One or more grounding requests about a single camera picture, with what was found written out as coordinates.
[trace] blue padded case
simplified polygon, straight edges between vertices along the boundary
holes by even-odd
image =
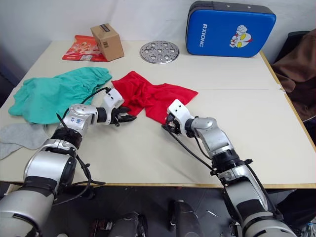
[[[186,46],[190,54],[252,57],[265,44],[276,16],[265,6],[196,1],[189,10]]]

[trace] perforated metal disc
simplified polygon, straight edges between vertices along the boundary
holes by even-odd
[[[149,63],[169,63],[179,55],[179,48],[168,41],[152,41],[141,47],[140,56]]]

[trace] red cloth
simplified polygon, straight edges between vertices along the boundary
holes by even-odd
[[[147,117],[162,124],[165,124],[167,108],[175,99],[186,105],[198,94],[177,85],[153,85],[134,71],[113,80],[112,84],[124,98],[123,106],[131,109],[129,114],[138,115],[145,108]]]

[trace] white wall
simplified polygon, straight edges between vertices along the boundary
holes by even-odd
[[[289,32],[316,27],[314,0],[228,1],[265,5],[276,14],[275,27],[263,48],[270,62]],[[91,35],[90,27],[108,22],[122,40],[184,40],[192,2],[0,0],[0,63],[21,79],[52,40],[72,40],[76,34]]]

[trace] cartoon character print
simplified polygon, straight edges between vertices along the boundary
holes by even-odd
[[[236,34],[232,37],[229,46],[232,48],[242,48],[249,44],[249,42],[252,42],[251,34],[246,33],[247,30],[248,29],[244,25],[238,26]]]

